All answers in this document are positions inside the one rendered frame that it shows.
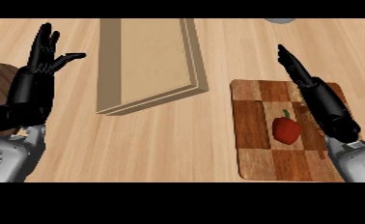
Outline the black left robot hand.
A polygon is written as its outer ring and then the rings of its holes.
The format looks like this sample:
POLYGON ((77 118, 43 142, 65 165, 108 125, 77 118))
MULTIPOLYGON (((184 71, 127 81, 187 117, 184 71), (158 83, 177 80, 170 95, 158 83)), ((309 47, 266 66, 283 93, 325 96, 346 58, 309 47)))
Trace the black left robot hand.
POLYGON ((54 74, 72 60, 87 56, 65 53, 54 57, 59 37, 60 32, 51 31, 51 24, 44 23, 34 37, 26 64, 12 81, 6 103, 0 105, 0 131, 46 124, 54 100, 54 74))

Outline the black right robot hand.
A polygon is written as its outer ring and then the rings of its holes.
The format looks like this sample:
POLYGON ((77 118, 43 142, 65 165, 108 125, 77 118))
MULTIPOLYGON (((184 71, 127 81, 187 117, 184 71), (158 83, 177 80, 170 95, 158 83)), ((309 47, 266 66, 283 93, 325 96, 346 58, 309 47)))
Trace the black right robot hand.
POLYGON ((298 87, 307 110, 323 133, 343 143, 354 142, 360 126, 351 119, 344 103, 323 80, 309 74, 300 60, 282 44, 278 45, 278 63, 298 87))

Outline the red bell pepper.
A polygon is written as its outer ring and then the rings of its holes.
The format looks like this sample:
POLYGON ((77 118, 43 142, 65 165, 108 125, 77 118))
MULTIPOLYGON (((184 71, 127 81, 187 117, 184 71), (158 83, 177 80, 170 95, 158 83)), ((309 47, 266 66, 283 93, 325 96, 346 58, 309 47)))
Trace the red bell pepper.
POLYGON ((291 119, 289 111, 283 109, 282 112, 283 116, 272 122, 272 136, 278 142, 291 145, 300 138, 301 125, 291 119))

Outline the checkered wooden cutting board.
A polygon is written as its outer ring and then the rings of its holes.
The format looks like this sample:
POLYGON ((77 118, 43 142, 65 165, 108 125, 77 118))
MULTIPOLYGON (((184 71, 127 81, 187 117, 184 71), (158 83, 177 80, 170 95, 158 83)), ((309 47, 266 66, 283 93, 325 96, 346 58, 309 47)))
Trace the checkered wooden cutting board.
POLYGON ((338 182, 325 134, 297 85, 235 79, 229 84, 238 174, 251 181, 338 182))

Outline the tan cardboard box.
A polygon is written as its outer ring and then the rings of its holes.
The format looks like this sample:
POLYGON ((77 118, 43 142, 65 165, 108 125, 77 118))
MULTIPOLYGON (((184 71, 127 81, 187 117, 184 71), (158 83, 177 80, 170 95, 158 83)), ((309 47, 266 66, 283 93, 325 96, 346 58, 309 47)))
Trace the tan cardboard box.
POLYGON ((103 18, 97 112, 122 116, 207 91, 193 20, 103 18))

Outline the grey round object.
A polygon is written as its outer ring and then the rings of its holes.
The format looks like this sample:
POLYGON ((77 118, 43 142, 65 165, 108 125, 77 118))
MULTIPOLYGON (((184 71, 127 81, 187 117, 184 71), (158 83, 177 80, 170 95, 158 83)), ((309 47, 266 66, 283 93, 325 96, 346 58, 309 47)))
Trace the grey round object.
POLYGON ((288 24, 291 23, 295 19, 294 18, 266 18, 264 19, 267 22, 275 23, 275 24, 288 24))

